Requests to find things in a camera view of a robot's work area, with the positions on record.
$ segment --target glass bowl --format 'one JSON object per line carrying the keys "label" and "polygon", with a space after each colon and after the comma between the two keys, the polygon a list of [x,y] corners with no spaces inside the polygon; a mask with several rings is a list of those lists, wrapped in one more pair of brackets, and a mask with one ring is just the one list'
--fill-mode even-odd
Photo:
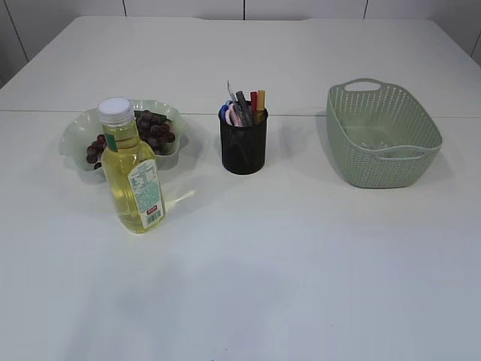
{"label": "glass bowl", "polygon": [[[169,154],[156,156],[157,167],[160,168],[163,159],[168,159],[177,154],[180,147],[180,138],[186,130],[186,122],[176,108],[157,100],[131,100],[134,111],[149,110],[152,113],[165,115],[172,122],[172,132],[175,134],[175,141],[169,150]],[[102,125],[98,121],[97,109],[84,111],[63,132],[60,141],[59,152],[63,156],[70,156],[80,171],[94,173],[103,176],[101,168],[94,169],[93,164],[86,161],[87,147],[102,134]]]}

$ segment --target cooking oil bottle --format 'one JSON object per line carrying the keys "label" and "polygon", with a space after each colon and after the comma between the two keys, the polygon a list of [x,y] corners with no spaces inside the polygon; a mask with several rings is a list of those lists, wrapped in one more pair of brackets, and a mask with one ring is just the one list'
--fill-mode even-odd
{"label": "cooking oil bottle", "polygon": [[128,99],[103,101],[98,106],[98,118],[107,140],[102,168],[116,211],[128,229],[144,233],[165,216],[156,156],[138,136],[134,109]]}

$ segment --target white wall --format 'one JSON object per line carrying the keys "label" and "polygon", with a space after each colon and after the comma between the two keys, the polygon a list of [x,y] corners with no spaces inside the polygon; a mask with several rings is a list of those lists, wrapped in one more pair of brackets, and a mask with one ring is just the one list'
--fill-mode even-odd
{"label": "white wall", "polygon": [[367,0],[246,0],[246,20],[358,18]]}
{"label": "white wall", "polygon": [[7,8],[0,0],[0,82],[7,83],[26,63]]}
{"label": "white wall", "polygon": [[125,0],[129,16],[242,20],[243,0]]}
{"label": "white wall", "polygon": [[478,45],[476,46],[476,49],[474,50],[473,54],[473,59],[475,62],[481,65],[481,40],[478,41]]}
{"label": "white wall", "polygon": [[366,17],[432,19],[471,54],[481,32],[481,0],[369,0]]}
{"label": "white wall", "polygon": [[[124,16],[122,0],[0,0],[0,77],[5,82],[80,15]],[[244,0],[125,0],[128,16],[241,20]],[[481,33],[481,0],[245,0],[248,20],[310,17],[433,19],[467,53]],[[474,53],[481,64],[481,45]]]}
{"label": "white wall", "polygon": [[122,0],[6,0],[29,59],[80,15],[124,16]]}

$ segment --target red marker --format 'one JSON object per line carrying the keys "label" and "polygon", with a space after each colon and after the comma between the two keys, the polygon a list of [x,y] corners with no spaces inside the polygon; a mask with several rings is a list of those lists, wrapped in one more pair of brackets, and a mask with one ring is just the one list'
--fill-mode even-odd
{"label": "red marker", "polygon": [[250,107],[253,110],[253,117],[255,119],[257,111],[257,92],[250,92]]}

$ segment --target green plastic basket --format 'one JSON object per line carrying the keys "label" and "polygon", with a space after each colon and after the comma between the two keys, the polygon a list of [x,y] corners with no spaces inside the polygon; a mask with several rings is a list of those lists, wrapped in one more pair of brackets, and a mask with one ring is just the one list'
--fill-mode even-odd
{"label": "green plastic basket", "polygon": [[[379,88],[346,89],[355,83]],[[361,188],[414,184],[443,142],[429,114],[407,90],[373,79],[353,80],[329,90],[327,130],[343,176]]]}

